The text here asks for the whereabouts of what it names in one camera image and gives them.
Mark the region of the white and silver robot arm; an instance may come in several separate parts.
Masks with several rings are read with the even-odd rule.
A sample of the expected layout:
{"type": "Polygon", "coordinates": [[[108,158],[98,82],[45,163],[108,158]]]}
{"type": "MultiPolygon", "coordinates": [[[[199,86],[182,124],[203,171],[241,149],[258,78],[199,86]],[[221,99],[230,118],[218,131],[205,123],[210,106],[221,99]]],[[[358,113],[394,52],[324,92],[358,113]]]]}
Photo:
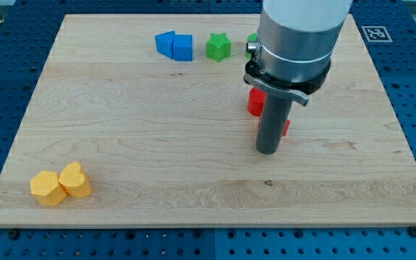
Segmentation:
{"type": "Polygon", "coordinates": [[[269,97],[307,105],[325,81],[351,0],[264,0],[244,81],[269,97]]]}

